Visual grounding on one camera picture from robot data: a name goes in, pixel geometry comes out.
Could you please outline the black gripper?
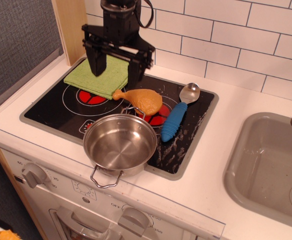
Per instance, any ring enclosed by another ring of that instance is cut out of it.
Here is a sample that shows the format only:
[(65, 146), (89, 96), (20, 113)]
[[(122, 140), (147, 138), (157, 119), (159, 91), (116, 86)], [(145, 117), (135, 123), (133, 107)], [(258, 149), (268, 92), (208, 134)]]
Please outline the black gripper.
[(155, 47), (139, 35), (140, 28), (148, 28), (154, 19), (151, 15), (147, 24), (141, 22), (140, 5), (101, 5), (103, 25), (82, 26), (83, 44), (94, 76), (100, 76), (107, 67), (107, 55), (129, 62), (128, 86), (134, 87), (142, 78), (145, 68), (152, 67)]

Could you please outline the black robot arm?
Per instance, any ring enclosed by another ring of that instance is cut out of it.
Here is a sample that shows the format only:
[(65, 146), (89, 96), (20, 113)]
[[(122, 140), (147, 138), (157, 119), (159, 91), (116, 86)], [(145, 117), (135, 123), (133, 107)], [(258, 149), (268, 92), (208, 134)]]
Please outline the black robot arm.
[(154, 18), (150, 1), (151, 16), (146, 25), (141, 23), (140, 0), (102, 0), (103, 26), (82, 26), (83, 46), (92, 73), (100, 76), (107, 67), (107, 56), (124, 60), (128, 65), (128, 88), (132, 90), (142, 80), (145, 69), (153, 65), (155, 47), (139, 35), (140, 28), (148, 28)]

